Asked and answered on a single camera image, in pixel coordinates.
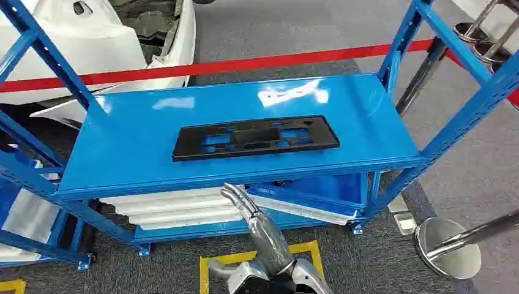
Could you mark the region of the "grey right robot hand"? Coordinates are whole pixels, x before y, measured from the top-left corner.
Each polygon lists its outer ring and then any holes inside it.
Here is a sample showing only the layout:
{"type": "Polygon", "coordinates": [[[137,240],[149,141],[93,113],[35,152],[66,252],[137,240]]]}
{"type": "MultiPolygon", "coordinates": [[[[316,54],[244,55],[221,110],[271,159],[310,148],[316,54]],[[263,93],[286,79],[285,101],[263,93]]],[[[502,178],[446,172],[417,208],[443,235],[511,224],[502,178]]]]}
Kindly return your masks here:
{"type": "Polygon", "coordinates": [[[231,200],[246,221],[252,243],[256,247],[256,261],[265,267],[267,275],[274,277],[286,271],[294,263],[294,257],[272,218],[234,184],[224,183],[220,193],[231,200]]]}

